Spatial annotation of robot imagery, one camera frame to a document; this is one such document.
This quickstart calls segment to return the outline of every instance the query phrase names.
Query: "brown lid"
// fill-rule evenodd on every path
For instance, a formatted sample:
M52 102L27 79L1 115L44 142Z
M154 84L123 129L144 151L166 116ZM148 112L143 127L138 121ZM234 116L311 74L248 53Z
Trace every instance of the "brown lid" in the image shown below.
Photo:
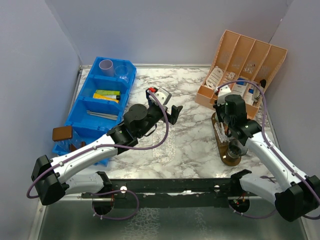
M52 140L59 142L67 139L72 139L72 126L60 126L52 130Z

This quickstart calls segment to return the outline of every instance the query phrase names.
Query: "yellow object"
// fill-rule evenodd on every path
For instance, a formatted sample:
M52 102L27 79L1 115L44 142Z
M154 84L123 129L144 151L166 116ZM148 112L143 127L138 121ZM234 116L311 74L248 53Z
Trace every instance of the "yellow object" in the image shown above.
M113 99L113 98L110 98L110 97L106 97L106 96L102 96L100 94L93 94L93 98L94 99L103 99L103 100L108 100L108 101L114 101L116 102L117 104L119 103L119 100L116 100L116 99Z

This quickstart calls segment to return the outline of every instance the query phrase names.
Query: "blue storage bin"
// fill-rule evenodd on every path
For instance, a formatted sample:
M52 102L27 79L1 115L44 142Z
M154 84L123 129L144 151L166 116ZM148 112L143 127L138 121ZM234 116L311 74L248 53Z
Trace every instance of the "blue storage bin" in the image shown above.
M127 81L116 76L105 76L99 68L102 60L111 60L113 67L125 66L128 70ZM135 81L137 69L127 60L97 57L86 78L83 87L70 111L65 126L73 126L73 129L88 145L106 134L111 128L119 124L122 120L129 95ZM119 103L103 99L93 98L96 90L120 91L121 97ZM116 120L89 115L91 112L117 115ZM68 152L63 151L57 144L54 145L53 153L65 155ZM99 164L107 165L108 159L102 160Z
M74 124L72 128L78 133L79 137L81 137L81 139L85 141L87 145L100 138L103 134L106 134L106 132L102 129L90 129L87 127L77 126L76 124ZM64 151L57 144L54 145L52 152L54 154L58 154L59 156L68 154L68 152ZM108 160L108 158L103 159L99 162L99 164L107 166Z

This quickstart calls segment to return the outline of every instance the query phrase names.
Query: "gray wall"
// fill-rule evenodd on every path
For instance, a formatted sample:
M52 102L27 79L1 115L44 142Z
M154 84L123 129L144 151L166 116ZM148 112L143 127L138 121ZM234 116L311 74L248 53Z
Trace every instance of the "gray wall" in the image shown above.
M43 0L0 2L0 239L26 240L35 160L65 120L79 58Z
M281 150L309 176L320 177L320 1L295 0L271 40L288 49L267 91ZM312 222L320 239L319 220Z
M225 29L265 42L292 0L46 0L84 64L211 64Z

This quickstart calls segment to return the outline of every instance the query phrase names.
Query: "red object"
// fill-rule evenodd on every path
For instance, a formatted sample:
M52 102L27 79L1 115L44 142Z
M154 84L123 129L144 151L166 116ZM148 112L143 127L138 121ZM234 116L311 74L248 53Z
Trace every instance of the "red object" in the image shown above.
M156 92L156 90L155 90L153 87L149 87L148 90L149 90L150 92L152 92L152 93L155 93L155 92Z

